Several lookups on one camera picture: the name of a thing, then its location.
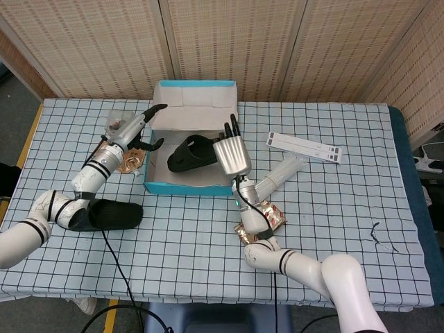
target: table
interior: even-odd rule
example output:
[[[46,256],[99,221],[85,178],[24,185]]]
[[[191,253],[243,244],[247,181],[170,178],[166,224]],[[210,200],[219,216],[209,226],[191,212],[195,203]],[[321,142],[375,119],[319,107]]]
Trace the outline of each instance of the table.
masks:
[[[149,104],[45,100],[3,230],[24,218],[43,191],[71,191],[69,182],[100,140],[108,110],[140,112]],[[240,102],[238,112],[253,179],[262,179],[284,156],[266,147],[270,130],[345,150],[341,166],[311,160],[306,170],[271,195],[289,220],[277,232],[283,247],[319,260],[332,253],[356,257],[378,309],[433,305],[386,105]],[[145,130],[145,141],[149,135]],[[232,199],[154,196],[146,192],[143,179],[114,173],[98,193],[99,198],[144,206],[138,228],[108,232],[136,299],[272,302],[271,274],[255,272],[243,260],[243,246],[233,231],[239,213]],[[128,298],[101,234],[57,225],[45,246],[0,272],[0,284],[3,300],[31,294]],[[329,306],[284,276],[278,276],[277,287],[279,303]]]

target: yellow floor stripe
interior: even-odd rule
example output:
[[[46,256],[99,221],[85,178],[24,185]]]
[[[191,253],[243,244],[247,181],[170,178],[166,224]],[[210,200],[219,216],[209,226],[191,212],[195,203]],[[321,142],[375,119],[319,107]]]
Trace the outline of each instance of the yellow floor stripe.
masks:
[[[26,156],[28,156],[29,147],[31,146],[31,142],[34,138],[35,130],[37,129],[37,125],[39,124],[40,115],[43,111],[43,104],[40,104],[39,110],[37,111],[37,114],[35,115],[33,125],[31,126],[31,129],[29,130],[28,137],[26,138],[25,145],[23,146],[22,153],[20,154],[19,160],[17,161],[17,166],[20,169],[23,169],[23,166],[25,165]]]
[[[116,305],[118,300],[110,300],[110,304],[108,306]],[[112,333],[114,329],[114,321],[116,319],[116,313],[117,309],[108,311],[106,314],[106,321],[105,321],[105,329],[103,330],[103,333]]]
[[[33,125],[31,126],[31,129],[29,130],[28,137],[26,138],[26,142],[23,146],[22,152],[20,153],[19,160],[17,161],[17,166],[20,169],[23,169],[23,166],[25,165],[26,156],[28,156],[29,147],[31,146],[31,142],[33,141],[35,130],[37,129],[37,125],[40,120],[40,115],[43,111],[43,104],[40,104],[39,110],[37,111],[37,114],[35,115]],[[6,214],[6,210],[8,209],[8,202],[2,201],[0,203],[0,225],[3,223],[3,219]]]

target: blue table edge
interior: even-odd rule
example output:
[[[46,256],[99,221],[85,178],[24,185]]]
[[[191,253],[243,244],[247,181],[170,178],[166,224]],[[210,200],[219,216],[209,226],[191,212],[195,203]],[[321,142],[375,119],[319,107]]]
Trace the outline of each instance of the blue table edge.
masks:
[[[434,303],[444,303],[444,263],[434,234],[432,220],[425,202],[421,181],[411,154],[409,136],[405,128],[404,116],[393,106],[390,111],[391,127],[396,153],[400,164],[402,181],[409,201],[413,222],[418,227],[418,238],[424,251],[424,261],[430,277],[430,287]]]

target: food wrapper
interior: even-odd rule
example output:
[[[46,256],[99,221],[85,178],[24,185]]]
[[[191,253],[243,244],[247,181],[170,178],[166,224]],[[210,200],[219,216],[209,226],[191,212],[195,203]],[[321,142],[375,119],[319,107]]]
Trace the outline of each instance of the food wrapper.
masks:
[[[103,142],[100,148],[107,146],[107,142]],[[145,160],[146,151],[142,149],[130,149],[123,154],[123,161],[117,168],[120,173],[133,172],[136,176],[139,175],[138,168],[142,166]]]
[[[284,225],[285,222],[287,222],[284,213],[282,213],[282,211],[279,208],[277,208],[274,204],[269,203],[266,200],[261,202],[261,210],[268,219],[268,222],[270,223],[271,229],[273,229],[273,231],[279,229],[281,225]],[[240,240],[244,244],[251,244],[257,241],[257,235],[248,234],[245,231],[243,223],[236,225],[234,227],[234,230],[237,232]]]

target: wicker screen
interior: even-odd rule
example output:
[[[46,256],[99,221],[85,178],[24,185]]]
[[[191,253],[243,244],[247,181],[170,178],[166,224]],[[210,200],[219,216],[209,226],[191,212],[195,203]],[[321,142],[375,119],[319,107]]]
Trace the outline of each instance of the wicker screen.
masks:
[[[234,79],[240,101],[276,99],[298,4],[168,0],[181,77]]]
[[[65,96],[147,99],[167,78],[151,4],[0,0],[0,15]]]
[[[39,99],[56,96],[2,31],[0,31],[0,59]]]
[[[423,0],[309,1],[282,101],[354,101]]]
[[[433,1],[409,32],[364,100],[401,109],[415,148],[444,121],[444,1]]]

